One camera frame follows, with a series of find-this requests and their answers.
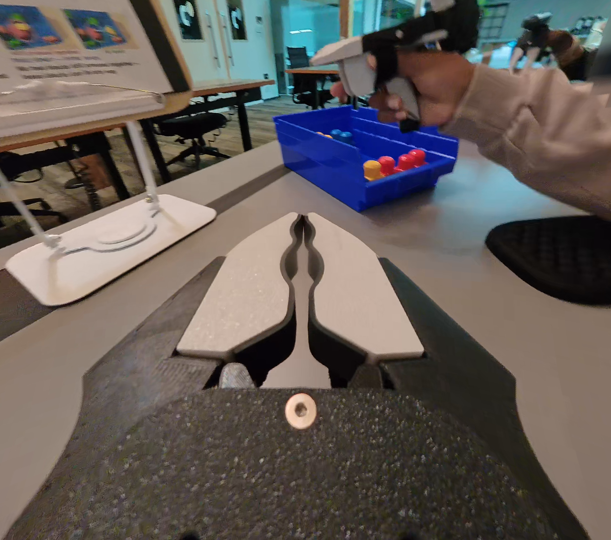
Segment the person's right hand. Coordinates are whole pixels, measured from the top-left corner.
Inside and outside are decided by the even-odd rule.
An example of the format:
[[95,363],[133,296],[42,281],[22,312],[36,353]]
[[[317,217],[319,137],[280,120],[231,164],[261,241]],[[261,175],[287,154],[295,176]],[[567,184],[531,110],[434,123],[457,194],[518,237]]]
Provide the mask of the person's right hand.
[[[449,123],[474,78],[477,66],[462,55],[440,51],[414,52],[398,50],[398,72],[416,89],[420,122],[424,126],[443,126]],[[331,87],[331,94],[340,103],[348,102],[342,82]],[[400,97],[387,89],[374,93],[369,99],[378,110],[378,120],[401,123],[408,118],[407,108]]]

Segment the white document stand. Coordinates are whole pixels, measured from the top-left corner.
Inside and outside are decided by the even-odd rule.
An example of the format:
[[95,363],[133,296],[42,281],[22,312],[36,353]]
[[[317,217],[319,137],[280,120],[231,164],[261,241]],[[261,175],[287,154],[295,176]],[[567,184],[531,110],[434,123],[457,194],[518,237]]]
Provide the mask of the white document stand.
[[89,82],[35,80],[1,92],[1,136],[23,136],[44,125],[61,129],[95,117],[126,116],[128,136],[144,175],[145,197],[60,235],[37,222],[4,173],[1,188],[38,242],[14,254],[5,269],[38,302],[69,305],[98,291],[168,247],[206,227],[217,211],[157,190],[133,116],[165,108],[158,91]]

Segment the blue plastic parts bin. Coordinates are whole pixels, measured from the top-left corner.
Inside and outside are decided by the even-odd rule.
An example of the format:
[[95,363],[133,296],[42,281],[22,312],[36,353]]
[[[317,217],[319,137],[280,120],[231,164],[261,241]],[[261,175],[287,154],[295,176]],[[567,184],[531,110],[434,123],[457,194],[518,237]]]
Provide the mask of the blue plastic parts bin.
[[[454,170],[459,141],[423,127],[404,133],[378,120],[373,108],[350,106],[273,117],[285,166],[357,212],[434,188]],[[350,131],[354,146],[315,134]],[[368,182],[363,163],[391,156],[395,163],[413,149],[426,152],[426,165]]]

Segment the wooden desk with black legs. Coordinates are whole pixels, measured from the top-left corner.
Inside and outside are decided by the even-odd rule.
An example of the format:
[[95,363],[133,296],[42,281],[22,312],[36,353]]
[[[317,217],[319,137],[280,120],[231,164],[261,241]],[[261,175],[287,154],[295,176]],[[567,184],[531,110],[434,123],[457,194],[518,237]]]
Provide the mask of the wooden desk with black legs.
[[[171,181],[167,163],[164,162],[158,142],[155,138],[154,126],[160,122],[177,118],[198,118],[203,113],[211,113],[219,108],[236,108],[238,122],[240,126],[241,142],[244,151],[253,148],[250,137],[246,104],[258,101],[262,98],[261,88],[271,86],[272,80],[229,80],[206,83],[197,86],[192,92],[192,98],[187,106],[173,113],[149,116],[138,121],[141,126],[142,134],[153,157],[154,165],[159,173],[162,182]],[[19,165],[29,170],[36,168],[49,167],[51,165],[66,162],[73,158],[72,149],[78,141],[85,141],[85,148],[89,150],[89,155],[98,154],[102,158],[104,168],[110,177],[119,200],[127,200],[130,197],[125,183],[117,169],[110,154],[110,145],[106,138],[106,132],[111,129],[120,128],[124,139],[128,138],[125,124],[98,125],[81,131],[55,132],[55,133],[36,133],[34,138],[26,139],[21,135],[19,139],[11,141],[9,138],[1,139],[1,153],[14,152],[17,149],[35,147],[56,141],[63,141],[64,145],[54,146],[44,150],[44,156],[33,159],[20,160]]]

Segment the long wooden desk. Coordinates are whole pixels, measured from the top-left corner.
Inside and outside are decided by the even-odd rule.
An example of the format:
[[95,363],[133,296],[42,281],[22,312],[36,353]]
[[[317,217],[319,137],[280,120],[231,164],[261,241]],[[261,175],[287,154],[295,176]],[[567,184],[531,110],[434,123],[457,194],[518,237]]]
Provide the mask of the long wooden desk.
[[312,110],[325,108],[326,103],[332,101],[331,90],[326,88],[326,83],[333,84],[340,79],[338,67],[332,64],[293,67],[285,73],[293,82],[290,92],[293,102]]

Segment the person's right forearm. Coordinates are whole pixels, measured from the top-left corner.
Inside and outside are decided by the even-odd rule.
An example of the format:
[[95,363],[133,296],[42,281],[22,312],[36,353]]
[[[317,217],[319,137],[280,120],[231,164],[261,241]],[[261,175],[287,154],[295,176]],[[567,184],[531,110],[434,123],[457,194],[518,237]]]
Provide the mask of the person's right forearm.
[[476,145],[519,182],[610,220],[610,94],[557,68],[519,75],[476,65],[440,131]]

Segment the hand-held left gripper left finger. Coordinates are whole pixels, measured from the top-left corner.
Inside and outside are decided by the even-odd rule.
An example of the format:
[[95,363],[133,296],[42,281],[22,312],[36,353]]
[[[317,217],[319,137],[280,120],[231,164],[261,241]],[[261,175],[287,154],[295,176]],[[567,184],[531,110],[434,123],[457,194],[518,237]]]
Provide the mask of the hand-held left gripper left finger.
[[227,254],[177,353],[229,361],[286,323],[294,310],[301,226],[302,215],[288,213]]

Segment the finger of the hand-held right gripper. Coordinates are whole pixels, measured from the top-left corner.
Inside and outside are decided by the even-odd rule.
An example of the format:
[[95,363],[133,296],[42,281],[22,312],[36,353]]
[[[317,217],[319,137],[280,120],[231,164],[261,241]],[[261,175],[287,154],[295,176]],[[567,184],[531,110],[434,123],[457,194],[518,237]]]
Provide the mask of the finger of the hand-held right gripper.
[[339,75],[349,97],[365,97],[375,92],[376,70],[369,64],[369,54],[344,58],[339,62]]
[[342,39],[328,44],[320,48],[310,58],[310,67],[321,67],[329,64],[356,66],[357,63],[366,66],[362,36]]

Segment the black office chair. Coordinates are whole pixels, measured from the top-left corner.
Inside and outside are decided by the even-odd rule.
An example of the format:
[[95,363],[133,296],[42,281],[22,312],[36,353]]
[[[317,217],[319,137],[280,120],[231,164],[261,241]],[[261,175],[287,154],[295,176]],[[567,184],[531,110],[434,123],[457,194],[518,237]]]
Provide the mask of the black office chair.
[[331,93],[325,89],[329,74],[300,72],[310,67],[306,47],[287,47],[287,52],[290,63],[287,73],[293,83],[291,91],[293,102],[313,110],[325,108],[326,103],[332,99]]
[[223,114],[206,111],[195,115],[171,117],[156,121],[153,124],[156,127],[156,134],[164,137],[176,137],[182,145],[187,141],[190,142],[190,146],[165,162],[164,165],[169,167],[177,162],[184,162],[189,156],[194,156],[195,168],[199,169],[203,155],[210,155],[222,160],[231,158],[231,156],[220,152],[217,147],[207,144],[204,139],[206,133],[213,133],[214,137],[218,137],[227,124],[228,119]]

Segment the red two-stud mega block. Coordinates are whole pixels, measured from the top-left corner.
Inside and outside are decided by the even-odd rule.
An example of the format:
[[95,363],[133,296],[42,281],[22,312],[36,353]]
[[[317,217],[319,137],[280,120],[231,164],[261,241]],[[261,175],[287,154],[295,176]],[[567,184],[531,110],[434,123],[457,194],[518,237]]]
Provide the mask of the red two-stud mega block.
[[395,172],[405,172],[426,165],[426,152],[423,149],[413,149],[398,157]]

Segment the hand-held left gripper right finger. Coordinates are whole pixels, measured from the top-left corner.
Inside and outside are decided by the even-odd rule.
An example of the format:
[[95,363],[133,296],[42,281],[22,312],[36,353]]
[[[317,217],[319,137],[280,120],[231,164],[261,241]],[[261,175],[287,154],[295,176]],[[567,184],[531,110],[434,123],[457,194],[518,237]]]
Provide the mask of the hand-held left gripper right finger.
[[321,215],[305,218],[318,327],[368,362],[421,358],[424,346],[378,255]]

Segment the black wrist rest pad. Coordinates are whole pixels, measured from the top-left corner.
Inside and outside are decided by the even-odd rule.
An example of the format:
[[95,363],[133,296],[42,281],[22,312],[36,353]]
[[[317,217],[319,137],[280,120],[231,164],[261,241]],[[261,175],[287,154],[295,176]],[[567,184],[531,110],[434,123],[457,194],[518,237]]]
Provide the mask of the black wrist rest pad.
[[610,222],[594,216],[497,225],[488,250],[537,291],[566,302],[610,306]]

